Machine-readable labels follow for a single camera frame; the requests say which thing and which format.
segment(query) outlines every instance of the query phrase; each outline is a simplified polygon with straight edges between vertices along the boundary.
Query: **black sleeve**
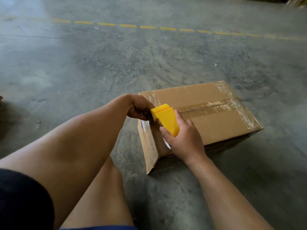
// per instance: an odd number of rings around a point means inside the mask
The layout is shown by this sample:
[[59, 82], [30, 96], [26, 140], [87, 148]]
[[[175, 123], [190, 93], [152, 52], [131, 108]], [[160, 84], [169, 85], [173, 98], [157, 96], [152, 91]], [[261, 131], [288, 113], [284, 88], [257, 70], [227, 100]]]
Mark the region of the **black sleeve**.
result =
[[53, 229], [48, 191], [33, 178], [0, 169], [0, 229]]

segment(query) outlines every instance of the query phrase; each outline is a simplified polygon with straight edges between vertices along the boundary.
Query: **person's left hand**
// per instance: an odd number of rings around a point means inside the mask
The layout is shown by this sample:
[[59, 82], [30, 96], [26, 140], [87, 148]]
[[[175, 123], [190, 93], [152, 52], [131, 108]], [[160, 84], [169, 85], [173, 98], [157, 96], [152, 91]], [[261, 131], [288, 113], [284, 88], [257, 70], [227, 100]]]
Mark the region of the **person's left hand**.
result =
[[142, 95], [129, 94], [129, 96], [132, 101], [132, 107], [129, 109], [127, 116], [145, 121], [152, 119], [150, 109], [155, 108], [154, 104]]

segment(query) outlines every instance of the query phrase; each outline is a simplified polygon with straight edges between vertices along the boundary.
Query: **person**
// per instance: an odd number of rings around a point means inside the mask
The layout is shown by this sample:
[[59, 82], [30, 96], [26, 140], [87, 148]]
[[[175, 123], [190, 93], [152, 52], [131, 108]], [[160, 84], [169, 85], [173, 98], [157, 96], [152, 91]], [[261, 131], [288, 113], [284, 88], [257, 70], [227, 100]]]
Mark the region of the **person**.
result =
[[[0, 160], [1, 229], [136, 229], [110, 153], [126, 116], [149, 120], [153, 104], [121, 95]], [[191, 120], [161, 133], [198, 179], [214, 227], [273, 229], [206, 156]]]

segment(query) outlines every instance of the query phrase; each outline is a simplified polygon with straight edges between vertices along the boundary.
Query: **person's right arm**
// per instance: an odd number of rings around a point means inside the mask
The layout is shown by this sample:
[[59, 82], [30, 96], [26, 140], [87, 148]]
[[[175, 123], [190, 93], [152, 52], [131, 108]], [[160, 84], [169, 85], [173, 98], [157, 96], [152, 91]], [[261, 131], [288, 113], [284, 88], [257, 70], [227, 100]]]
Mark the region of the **person's right arm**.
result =
[[173, 153], [198, 179], [216, 230], [273, 230], [240, 191], [206, 156], [201, 136], [191, 120], [184, 120], [175, 110], [180, 128], [173, 137], [164, 127], [161, 133]]

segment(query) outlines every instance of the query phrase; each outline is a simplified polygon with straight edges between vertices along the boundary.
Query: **person's left arm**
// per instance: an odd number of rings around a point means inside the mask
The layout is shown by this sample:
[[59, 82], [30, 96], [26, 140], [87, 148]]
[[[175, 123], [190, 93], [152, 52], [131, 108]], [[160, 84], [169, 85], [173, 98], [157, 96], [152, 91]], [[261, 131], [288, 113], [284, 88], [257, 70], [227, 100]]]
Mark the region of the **person's left arm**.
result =
[[45, 187], [58, 229], [110, 155], [126, 116], [149, 120], [151, 108], [141, 95], [121, 95], [1, 159], [0, 168], [26, 174]]

